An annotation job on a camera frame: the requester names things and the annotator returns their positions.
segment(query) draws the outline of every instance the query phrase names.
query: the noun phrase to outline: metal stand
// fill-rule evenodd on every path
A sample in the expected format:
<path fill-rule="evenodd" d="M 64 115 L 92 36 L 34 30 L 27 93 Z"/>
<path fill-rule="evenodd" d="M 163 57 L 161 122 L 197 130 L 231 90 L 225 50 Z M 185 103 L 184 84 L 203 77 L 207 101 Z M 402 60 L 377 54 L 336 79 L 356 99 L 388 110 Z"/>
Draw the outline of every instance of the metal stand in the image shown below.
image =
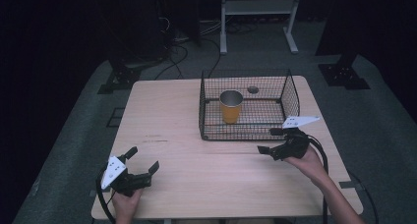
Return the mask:
<path fill-rule="evenodd" d="M 166 58 L 167 56 L 163 56 L 147 62 L 138 62 L 136 59 L 121 60 L 120 62 L 110 61 L 113 71 L 110 73 L 107 82 L 101 85 L 97 94 L 111 94 L 113 90 L 132 89 L 133 84 L 139 80 L 142 70 L 159 65 Z"/>
<path fill-rule="evenodd" d="M 221 0 L 220 53 L 227 53 L 226 16 L 289 14 L 288 27 L 283 28 L 291 53 L 298 48 L 292 37 L 292 28 L 300 0 Z"/>
<path fill-rule="evenodd" d="M 341 55 L 336 64 L 319 65 L 329 86 L 344 86 L 346 89 L 369 89 L 364 79 L 359 78 L 352 68 L 356 52 L 346 52 Z"/>

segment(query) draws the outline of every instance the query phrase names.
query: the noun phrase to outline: floor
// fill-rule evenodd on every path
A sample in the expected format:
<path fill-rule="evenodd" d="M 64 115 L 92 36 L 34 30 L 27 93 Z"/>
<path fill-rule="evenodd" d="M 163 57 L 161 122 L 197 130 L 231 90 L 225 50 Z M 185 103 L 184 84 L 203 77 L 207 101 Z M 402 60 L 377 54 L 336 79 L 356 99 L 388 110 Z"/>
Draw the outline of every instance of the floor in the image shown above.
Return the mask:
<path fill-rule="evenodd" d="M 384 83 L 376 66 L 361 56 L 353 68 L 370 89 L 328 86 L 318 65 L 335 63 L 339 56 L 315 56 L 325 22 L 295 23 L 293 36 L 298 54 L 290 53 L 283 26 L 277 23 L 242 27 L 251 31 L 229 34 L 228 53 L 222 56 L 218 50 L 218 31 L 205 35 L 201 46 L 193 42 L 174 46 L 171 58 L 178 64 L 173 65 L 168 59 L 148 68 L 142 72 L 141 81 L 198 79 L 202 70 L 212 68 L 289 69 L 294 76 L 304 76 L 346 168 L 361 181 L 352 177 L 352 181 L 360 184 L 358 194 L 364 205 L 363 218 L 367 223 L 376 223 L 377 212 L 379 223 L 414 223 L 417 219 L 417 125 Z M 97 66 L 15 223 L 109 223 L 91 219 L 94 180 L 117 134 L 117 127 L 109 127 L 109 119 L 116 108 L 125 107 L 130 93 L 128 89 L 98 93 L 110 75 L 107 61 Z M 289 217 L 288 220 L 293 223 L 322 221 L 321 217 Z"/>

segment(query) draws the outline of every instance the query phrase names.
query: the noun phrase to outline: wire mesh cage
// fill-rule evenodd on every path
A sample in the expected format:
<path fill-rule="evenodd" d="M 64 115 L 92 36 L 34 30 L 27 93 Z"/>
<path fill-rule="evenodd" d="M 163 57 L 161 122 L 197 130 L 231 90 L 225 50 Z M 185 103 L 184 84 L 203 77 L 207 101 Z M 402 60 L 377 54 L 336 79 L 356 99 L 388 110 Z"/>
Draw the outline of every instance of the wire mesh cage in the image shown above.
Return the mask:
<path fill-rule="evenodd" d="M 243 95 L 238 120 L 226 124 L 219 96 L 233 89 Z M 203 71 L 199 127 L 203 140 L 284 140 L 270 129 L 282 128 L 288 116 L 299 116 L 300 103 L 289 70 Z"/>

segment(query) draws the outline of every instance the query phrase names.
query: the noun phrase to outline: cup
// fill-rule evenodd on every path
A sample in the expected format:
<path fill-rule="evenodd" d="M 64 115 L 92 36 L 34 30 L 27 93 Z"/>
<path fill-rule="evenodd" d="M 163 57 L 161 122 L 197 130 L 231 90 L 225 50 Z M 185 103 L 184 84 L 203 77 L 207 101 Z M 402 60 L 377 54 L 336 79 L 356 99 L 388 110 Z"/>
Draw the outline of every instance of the cup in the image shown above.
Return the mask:
<path fill-rule="evenodd" d="M 235 124 L 242 109 L 243 95 L 234 89 L 225 90 L 220 95 L 220 109 L 226 124 Z"/>

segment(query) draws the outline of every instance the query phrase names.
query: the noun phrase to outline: wooden table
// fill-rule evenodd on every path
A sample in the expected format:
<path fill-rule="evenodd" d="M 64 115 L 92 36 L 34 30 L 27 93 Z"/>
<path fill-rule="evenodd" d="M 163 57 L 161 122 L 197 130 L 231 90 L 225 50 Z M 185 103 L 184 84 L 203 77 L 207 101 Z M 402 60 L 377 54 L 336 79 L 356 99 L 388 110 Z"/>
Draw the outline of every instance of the wooden table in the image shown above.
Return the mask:
<path fill-rule="evenodd" d="M 307 81 L 293 77 L 300 116 L 320 116 L 300 128 L 317 138 L 328 156 L 329 174 L 348 182 L 337 148 Z M 199 131 L 200 80 L 137 82 L 132 88 L 111 154 L 136 146 L 129 173 L 146 173 L 159 161 L 152 186 L 137 212 L 140 219 L 202 219 L 308 216 L 322 214 L 323 195 L 299 170 L 258 153 L 257 145 L 277 142 L 205 141 Z M 341 189 L 353 208 L 362 203 L 353 188 Z M 91 210 L 106 219 L 98 199 Z"/>

